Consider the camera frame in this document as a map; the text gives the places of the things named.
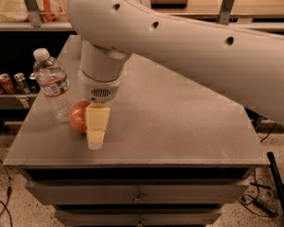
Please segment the white gripper with vent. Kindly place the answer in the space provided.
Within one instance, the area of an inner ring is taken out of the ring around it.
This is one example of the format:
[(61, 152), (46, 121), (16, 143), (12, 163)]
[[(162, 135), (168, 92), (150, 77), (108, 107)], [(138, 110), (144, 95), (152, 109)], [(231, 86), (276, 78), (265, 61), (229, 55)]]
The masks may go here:
[(90, 150), (98, 150), (103, 146), (110, 116), (110, 107), (104, 102), (115, 98), (120, 85), (120, 79), (96, 81), (90, 79), (82, 70), (79, 70), (78, 85), (85, 99), (95, 101), (85, 110), (85, 124), (88, 148)]

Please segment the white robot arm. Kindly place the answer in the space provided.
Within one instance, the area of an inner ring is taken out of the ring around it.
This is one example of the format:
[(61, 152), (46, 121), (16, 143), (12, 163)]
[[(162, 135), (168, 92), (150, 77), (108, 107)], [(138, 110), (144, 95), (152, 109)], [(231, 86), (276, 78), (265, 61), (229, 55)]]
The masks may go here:
[(284, 127), (284, 36), (162, 14), (135, 0), (68, 0), (87, 43), (137, 54)]

